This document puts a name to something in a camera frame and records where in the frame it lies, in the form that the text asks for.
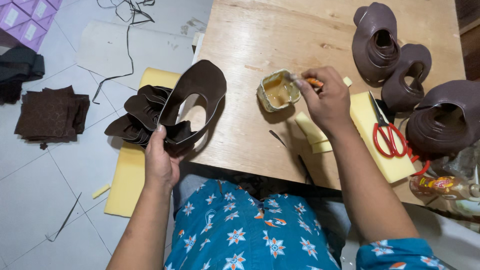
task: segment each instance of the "brown leather piece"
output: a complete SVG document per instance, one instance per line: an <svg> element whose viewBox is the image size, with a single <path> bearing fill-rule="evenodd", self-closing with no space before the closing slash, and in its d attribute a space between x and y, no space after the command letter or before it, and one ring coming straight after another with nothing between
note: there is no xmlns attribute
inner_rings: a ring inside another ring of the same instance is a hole
<svg viewBox="0 0 480 270"><path fill-rule="evenodd" d="M377 2L355 12L357 30L353 36L352 53L364 80L378 85L394 71L401 55L396 41L396 18L392 10Z"/></svg>
<svg viewBox="0 0 480 270"><path fill-rule="evenodd" d="M220 100L227 91L222 71L208 60L200 60L187 69L175 88L144 86L125 102L126 115L113 121L105 130L109 136L146 148L158 123L165 126L165 147L176 152L195 144L206 132ZM192 132L190 121L176 123L180 105L191 94L207 101L205 126Z"/></svg>
<svg viewBox="0 0 480 270"><path fill-rule="evenodd" d="M480 139L480 82L432 88L407 124L407 139L425 153L459 152Z"/></svg>
<svg viewBox="0 0 480 270"><path fill-rule="evenodd" d="M425 96L421 83L432 67L432 56L421 44L405 44L400 61L382 87L382 100L392 112L412 111ZM405 76L413 78L410 85Z"/></svg>
<svg viewBox="0 0 480 270"><path fill-rule="evenodd" d="M84 131L90 106L88 95L77 95L72 86L22 96L22 112L15 134L31 141L73 138Z"/></svg>

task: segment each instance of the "wooden table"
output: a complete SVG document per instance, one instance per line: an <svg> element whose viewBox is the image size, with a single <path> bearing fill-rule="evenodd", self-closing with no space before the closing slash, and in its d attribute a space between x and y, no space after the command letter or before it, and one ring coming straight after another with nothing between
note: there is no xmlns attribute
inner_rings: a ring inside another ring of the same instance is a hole
<svg viewBox="0 0 480 270"><path fill-rule="evenodd" d="M255 93L261 78L273 71L287 68L302 72L331 65L342 77L351 78L351 94L371 90L380 98L381 88L372 88L361 79L351 52L356 30L353 15L358 7L370 3L215 0L199 59L208 59L223 71L228 90L216 125L199 142L191 161L304 183L305 172L297 158L300 154L317 185L340 189L333 152L312 154L293 120L300 111L308 113L305 101L267 113ZM450 80L465 79L454 0L383 3L396 15L399 44L420 43L432 54L432 69L423 83L426 91ZM199 128L204 116L194 108L182 118ZM412 195L407 179L392 186L402 201L424 204Z"/></svg>

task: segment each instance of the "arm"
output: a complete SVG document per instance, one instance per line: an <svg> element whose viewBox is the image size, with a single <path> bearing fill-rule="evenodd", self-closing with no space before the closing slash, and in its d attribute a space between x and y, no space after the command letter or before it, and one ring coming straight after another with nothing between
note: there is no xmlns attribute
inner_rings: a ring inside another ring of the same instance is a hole
<svg viewBox="0 0 480 270"><path fill-rule="evenodd" d="M352 223L369 242L419 237L353 125L348 87L340 75L332 67L326 67L308 70L302 76L315 77L324 83L317 94L306 81L295 81L312 120L332 144L343 200Z"/></svg>
<svg viewBox="0 0 480 270"><path fill-rule="evenodd" d="M150 137L145 150L145 185L107 269L163 267L170 197L184 157L165 152L166 135L165 128L159 125Z"/></svg>

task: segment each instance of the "dark brown shoe part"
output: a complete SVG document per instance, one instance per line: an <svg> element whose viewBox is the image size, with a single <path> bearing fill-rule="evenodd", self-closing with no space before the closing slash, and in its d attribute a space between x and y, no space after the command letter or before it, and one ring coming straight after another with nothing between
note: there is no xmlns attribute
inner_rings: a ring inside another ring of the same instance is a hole
<svg viewBox="0 0 480 270"><path fill-rule="evenodd" d="M459 152L480 139L480 82L432 88L407 124L407 139L426 153Z"/></svg>
<svg viewBox="0 0 480 270"><path fill-rule="evenodd" d="M150 135L161 123L167 130L165 147L179 151L194 145L205 134L226 92L222 71L210 61L200 60L180 76L173 89L150 85L140 88L125 102L128 113L113 121L105 134L146 148ZM194 132L190 121L176 123L180 105L191 94L203 96L207 103L205 125Z"/></svg>
<svg viewBox="0 0 480 270"><path fill-rule="evenodd" d="M360 75L377 85L395 69L401 50L396 41L396 18L392 10L377 2L360 7L353 18L353 60Z"/></svg>
<svg viewBox="0 0 480 270"><path fill-rule="evenodd" d="M425 96L421 83L432 67L432 57L421 44L402 47L400 61L382 87L382 100L392 112L413 111Z"/></svg>

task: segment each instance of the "scissors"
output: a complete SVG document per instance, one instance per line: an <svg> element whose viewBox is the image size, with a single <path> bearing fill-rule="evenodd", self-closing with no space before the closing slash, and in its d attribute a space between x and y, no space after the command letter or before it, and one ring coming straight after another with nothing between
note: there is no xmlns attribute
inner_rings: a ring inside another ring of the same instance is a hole
<svg viewBox="0 0 480 270"><path fill-rule="evenodd" d="M384 120L383 115L380 113L380 110L378 109L377 103L375 102L375 99L372 96L372 93L370 93L370 100L372 101L373 108L375 109L375 115L377 117L377 122L375 125L373 125L373 143L375 144L375 147L377 150L382 154L383 156L387 158L393 158L393 157L402 157L406 155L408 147L407 147L407 141L403 137L403 135L400 133L400 131L392 124L392 123L387 123ZM385 132L383 131L382 127L385 126L387 128L388 132L388 138ZM403 146L403 151L402 153L399 153L396 145L395 145L395 140L393 137L393 132L394 131L397 136L400 138L400 141L402 142ZM385 153L383 149L380 147L378 144L378 139L377 139L377 134L380 132L382 135L385 143L387 144L388 150L390 151L390 154Z"/></svg>

